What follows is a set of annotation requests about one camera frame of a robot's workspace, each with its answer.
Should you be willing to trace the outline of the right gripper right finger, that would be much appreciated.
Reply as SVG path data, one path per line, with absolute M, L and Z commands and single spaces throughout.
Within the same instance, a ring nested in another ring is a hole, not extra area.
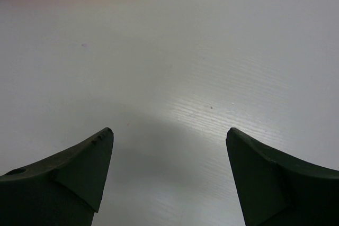
M 267 146 L 237 128 L 226 147 L 246 225 L 338 225 L 338 171 Z

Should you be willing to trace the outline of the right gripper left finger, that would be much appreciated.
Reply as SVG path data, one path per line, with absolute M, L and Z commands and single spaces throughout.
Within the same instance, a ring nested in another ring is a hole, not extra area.
M 91 225 L 99 211 L 114 134 L 86 140 L 1 176 L 1 225 Z

